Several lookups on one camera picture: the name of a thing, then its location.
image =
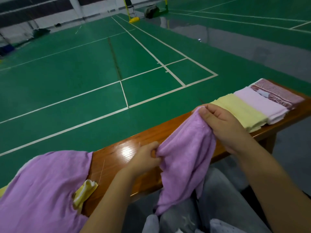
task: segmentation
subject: gray pants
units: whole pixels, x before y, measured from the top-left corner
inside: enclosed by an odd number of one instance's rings
[[[208,170],[199,200],[190,197],[172,206],[162,214],[159,225],[152,228],[160,233],[175,233],[178,229],[183,233],[194,233],[196,229],[211,232],[211,219],[219,219],[247,233],[271,233],[243,196],[216,168]],[[157,217],[149,216],[144,230],[156,221]]]

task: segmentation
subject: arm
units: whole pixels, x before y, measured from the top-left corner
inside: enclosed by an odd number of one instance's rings
[[[160,158],[151,157],[158,146],[158,142],[153,142],[138,149],[128,165],[116,174],[80,233],[121,232],[135,179],[161,162]]]
[[[244,171],[274,233],[310,232],[311,200],[227,110],[205,104],[199,114]]]

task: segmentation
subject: chair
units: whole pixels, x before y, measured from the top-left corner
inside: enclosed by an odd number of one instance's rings
[[[133,8],[133,12],[130,13],[130,15],[134,14],[134,16],[136,16],[135,8],[134,8],[131,0],[125,0],[125,4],[126,4],[128,9]]]

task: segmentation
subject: forearm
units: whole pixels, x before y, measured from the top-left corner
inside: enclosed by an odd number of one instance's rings
[[[135,176],[120,170],[80,233],[121,232]]]
[[[274,233],[309,232],[311,200],[257,142],[237,155]]]

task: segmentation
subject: green court floor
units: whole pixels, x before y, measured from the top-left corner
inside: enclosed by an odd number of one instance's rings
[[[290,14],[273,11],[278,8],[277,1],[266,12],[247,12],[250,4],[243,2],[248,0],[226,3],[229,1],[170,0],[174,12],[166,18],[309,49],[310,33],[286,29],[305,22],[249,20],[283,29],[240,23],[246,20],[238,19],[251,17],[218,14],[221,19],[235,21],[228,22],[198,17],[216,14],[187,15],[211,6],[215,7],[209,8],[210,12],[235,15],[269,13],[274,18],[308,20],[310,14],[302,9],[309,8],[308,1],[295,5]],[[37,39],[0,64],[0,187],[36,155],[101,149],[259,78],[311,95],[310,84],[304,81],[143,19],[129,24],[123,14]]]

